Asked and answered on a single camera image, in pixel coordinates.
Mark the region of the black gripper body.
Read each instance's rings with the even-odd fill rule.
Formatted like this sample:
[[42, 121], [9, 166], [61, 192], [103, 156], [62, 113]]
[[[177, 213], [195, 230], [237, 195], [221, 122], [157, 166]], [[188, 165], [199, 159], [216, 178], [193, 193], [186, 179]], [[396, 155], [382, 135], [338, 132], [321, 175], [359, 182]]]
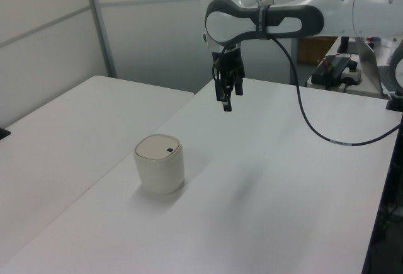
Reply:
[[216, 64], [216, 61], [220, 58], [220, 53], [212, 52], [212, 58], [215, 64], [215, 70], [218, 69], [222, 74], [227, 71], [238, 71], [241, 77], [245, 77], [240, 47], [230, 51], [227, 50], [218, 64]]

